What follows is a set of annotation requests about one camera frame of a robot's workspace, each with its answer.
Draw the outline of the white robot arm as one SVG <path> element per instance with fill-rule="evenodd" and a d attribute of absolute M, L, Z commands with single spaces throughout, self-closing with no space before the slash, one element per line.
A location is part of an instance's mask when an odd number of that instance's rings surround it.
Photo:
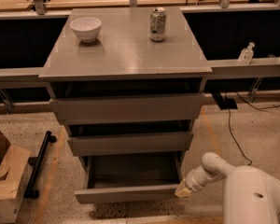
<path fill-rule="evenodd" d="M 187 173 L 175 195 L 189 197 L 220 179 L 225 180 L 223 224 L 280 224 L 280 180 L 252 166 L 233 166 L 213 152 Z"/>

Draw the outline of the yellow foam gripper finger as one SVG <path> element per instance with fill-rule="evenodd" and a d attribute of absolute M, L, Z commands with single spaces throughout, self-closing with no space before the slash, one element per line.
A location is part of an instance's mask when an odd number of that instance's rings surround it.
<path fill-rule="evenodd" d="M 178 198 L 188 198 L 191 190 L 186 187 L 186 179 L 183 179 L 175 190 L 175 196 Z"/>

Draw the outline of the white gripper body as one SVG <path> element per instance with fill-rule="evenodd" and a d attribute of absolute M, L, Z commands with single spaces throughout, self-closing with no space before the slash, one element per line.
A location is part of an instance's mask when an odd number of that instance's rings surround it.
<path fill-rule="evenodd" d="M 218 181 L 221 175 L 216 175 L 206 171 L 202 166 L 191 170 L 186 175 L 186 187 L 190 192 L 198 192 L 207 184 Z"/>

